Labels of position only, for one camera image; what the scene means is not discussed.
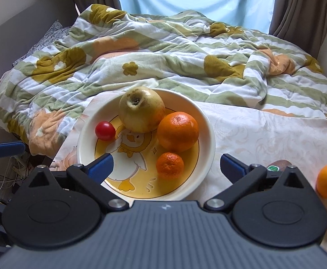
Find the brown kiwi with sticker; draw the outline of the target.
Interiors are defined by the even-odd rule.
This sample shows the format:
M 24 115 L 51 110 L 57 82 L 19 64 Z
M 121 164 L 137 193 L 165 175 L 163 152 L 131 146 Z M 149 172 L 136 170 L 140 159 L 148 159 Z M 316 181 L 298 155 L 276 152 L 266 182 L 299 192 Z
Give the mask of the brown kiwi with sticker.
M 291 162 L 287 160 L 277 160 L 268 165 L 267 170 L 272 172 L 284 171 L 287 166 L 291 165 Z

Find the small bumpy mandarin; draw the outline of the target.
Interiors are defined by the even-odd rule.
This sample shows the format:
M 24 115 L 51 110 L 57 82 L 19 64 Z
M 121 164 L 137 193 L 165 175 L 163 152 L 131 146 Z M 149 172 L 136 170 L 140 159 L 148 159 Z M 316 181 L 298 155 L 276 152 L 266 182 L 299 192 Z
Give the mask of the small bumpy mandarin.
M 177 179 L 184 172 L 184 161 L 178 154 L 163 153 L 156 161 L 158 176 L 165 180 Z

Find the white patterned tablecloth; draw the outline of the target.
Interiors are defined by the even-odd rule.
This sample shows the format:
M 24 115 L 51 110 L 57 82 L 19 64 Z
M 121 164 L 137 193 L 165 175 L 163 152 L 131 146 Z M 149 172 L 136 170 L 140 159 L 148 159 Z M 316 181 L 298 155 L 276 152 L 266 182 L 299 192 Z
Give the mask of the white patterned tablecloth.
M 327 119 L 284 117 L 251 108 L 193 102 L 213 128 L 215 155 L 207 176 L 186 200 L 205 202 L 231 185 L 220 170 L 223 154 L 264 166 L 287 160 L 311 185 L 327 165 Z

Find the red cherry tomato in bowl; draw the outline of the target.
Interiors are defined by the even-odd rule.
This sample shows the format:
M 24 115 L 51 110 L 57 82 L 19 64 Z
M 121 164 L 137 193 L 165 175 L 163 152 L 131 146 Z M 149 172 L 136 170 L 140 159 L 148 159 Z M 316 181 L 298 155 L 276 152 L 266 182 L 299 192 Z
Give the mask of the red cherry tomato in bowl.
M 95 134 L 102 141 L 110 141 L 115 138 L 116 130 L 108 121 L 101 121 L 95 127 Z

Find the cream duck pattern bowl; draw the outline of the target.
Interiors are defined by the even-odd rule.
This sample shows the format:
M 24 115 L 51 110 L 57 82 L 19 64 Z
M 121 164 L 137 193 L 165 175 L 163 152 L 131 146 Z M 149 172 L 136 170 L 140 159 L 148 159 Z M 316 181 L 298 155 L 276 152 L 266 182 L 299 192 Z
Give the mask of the cream duck pattern bowl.
M 163 89 L 157 90 L 166 106 L 166 113 L 180 111 L 190 114 L 199 125 L 198 141 L 180 154 L 185 164 L 181 176 L 165 180 L 158 176 L 157 159 L 165 153 L 155 131 L 147 134 L 130 133 L 118 117 L 122 94 L 109 92 L 97 95 L 84 112 L 84 123 L 77 145 L 77 161 L 88 165 L 105 153 L 114 158 L 114 169 L 101 184 L 125 201 L 182 200 L 189 196 L 207 176 L 215 155 L 213 128 L 202 109 L 189 98 Z M 102 141 L 95 134 L 101 121 L 110 122 L 116 135 Z

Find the striped floral quilt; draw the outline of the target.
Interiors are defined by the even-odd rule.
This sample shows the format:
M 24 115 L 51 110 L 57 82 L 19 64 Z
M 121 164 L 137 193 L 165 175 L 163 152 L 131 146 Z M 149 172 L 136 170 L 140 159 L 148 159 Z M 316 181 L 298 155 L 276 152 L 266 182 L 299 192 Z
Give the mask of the striped floral quilt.
M 0 80 L 0 127 L 54 158 L 91 100 L 136 86 L 283 116 L 327 118 L 327 77 L 296 45 L 194 10 L 133 15 L 92 4 L 66 35 Z

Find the large orange in bowl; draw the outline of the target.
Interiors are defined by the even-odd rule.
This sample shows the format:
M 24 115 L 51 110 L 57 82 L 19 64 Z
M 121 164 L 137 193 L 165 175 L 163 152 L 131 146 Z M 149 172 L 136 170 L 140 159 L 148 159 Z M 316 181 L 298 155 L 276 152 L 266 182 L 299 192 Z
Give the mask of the large orange in bowl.
M 159 144 L 168 151 L 180 153 L 194 146 L 199 137 L 197 121 L 186 112 L 168 114 L 158 125 Z

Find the yellow green pear apple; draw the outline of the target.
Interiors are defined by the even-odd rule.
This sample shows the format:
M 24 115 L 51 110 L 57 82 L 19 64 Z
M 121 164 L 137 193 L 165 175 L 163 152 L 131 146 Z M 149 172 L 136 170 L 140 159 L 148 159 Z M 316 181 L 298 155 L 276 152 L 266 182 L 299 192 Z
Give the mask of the yellow green pear apple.
M 165 115 L 162 98 L 156 91 L 147 87 L 129 89 L 118 105 L 118 116 L 122 124 L 136 133 L 152 132 Z

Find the grey headboard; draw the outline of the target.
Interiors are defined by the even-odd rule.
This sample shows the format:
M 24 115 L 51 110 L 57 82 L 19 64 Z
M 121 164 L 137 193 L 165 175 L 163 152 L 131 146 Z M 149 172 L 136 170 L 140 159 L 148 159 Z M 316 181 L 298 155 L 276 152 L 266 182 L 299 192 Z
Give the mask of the grey headboard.
M 72 26 L 78 17 L 74 0 L 38 0 L 0 26 L 0 76 L 37 43 L 55 22 Z

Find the grey patterned pillow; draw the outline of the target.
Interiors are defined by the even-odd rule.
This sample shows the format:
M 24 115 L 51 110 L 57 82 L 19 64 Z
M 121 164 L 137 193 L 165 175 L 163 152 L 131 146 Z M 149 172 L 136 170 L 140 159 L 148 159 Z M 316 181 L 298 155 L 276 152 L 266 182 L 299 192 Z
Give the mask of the grey patterned pillow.
M 34 52 L 41 50 L 42 48 L 54 43 L 55 41 L 62 39 L 68 35 L 70 26 L 64 27 L 61 23 L 56 20 L 50 28 L 46 31 L 44 36 L 34 44 L 26 54 L 18 58 L 12 63 L 12 66 L 15 67 L 19 62 L 23 61 L 25 58 L 31 56 Z

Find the right brown curtain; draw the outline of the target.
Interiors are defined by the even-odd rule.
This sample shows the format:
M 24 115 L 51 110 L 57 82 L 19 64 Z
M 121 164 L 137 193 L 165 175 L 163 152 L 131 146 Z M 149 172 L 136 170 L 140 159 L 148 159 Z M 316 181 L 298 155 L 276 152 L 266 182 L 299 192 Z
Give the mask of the right brown curtain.
M 269 33 L 317 57 L 327 32 L 327 0 L 275 0 Z

